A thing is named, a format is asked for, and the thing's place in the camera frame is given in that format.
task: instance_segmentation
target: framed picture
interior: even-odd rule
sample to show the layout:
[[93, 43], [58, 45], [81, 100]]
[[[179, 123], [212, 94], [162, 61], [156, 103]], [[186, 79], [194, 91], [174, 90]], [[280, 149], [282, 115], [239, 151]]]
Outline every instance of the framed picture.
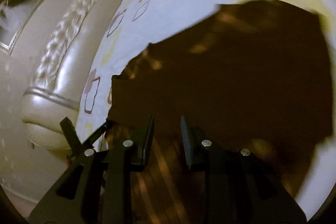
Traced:
[[0, 0], [0, 51], [10, 55], [24, 26], [43, 0]]

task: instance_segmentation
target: silver rivet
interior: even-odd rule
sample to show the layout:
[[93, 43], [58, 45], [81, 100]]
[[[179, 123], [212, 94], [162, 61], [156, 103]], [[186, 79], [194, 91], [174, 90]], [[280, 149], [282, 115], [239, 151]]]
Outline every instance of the silver rivet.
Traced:
[[123, 145], [124, 145], [125, 147], [132, 146], [132, 145], [133, 145], [133, 142], [132, 142], [131, 140], [125, 140], [125, 141], [123, 142]]
[[242, 150], [240, 151], [240, 153], [241, 153], [243, 156], [249, 156], [249, 155], [251, 155], [251, 151], [248, 150], [248, 149], [246, 149], [246, 148], [242, 149]]
[[84, 155], [87, 157], [92, 156], [95, 153], [95, 151], [93, 149], [86, 149], [84, 152]]
[[212, 145], [212, 142], [209, 141], [209, 140], [204, 140], [204, 141], [202, 141], [202, 145], [205, 146], [205, 147], [208, 147], [208, 146]]

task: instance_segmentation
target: beige wall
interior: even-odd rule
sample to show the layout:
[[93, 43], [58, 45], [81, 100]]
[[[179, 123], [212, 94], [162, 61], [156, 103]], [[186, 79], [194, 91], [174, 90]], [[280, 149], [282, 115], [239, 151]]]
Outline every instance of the beige wall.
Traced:
[[33, 150], [20, 119], [21, 99], [51, 32], [72, 0], [45, 0], [22, 31], [11, 56], [0, 52], [0, 183], [38, 201], [65, 170], [65, 152]]

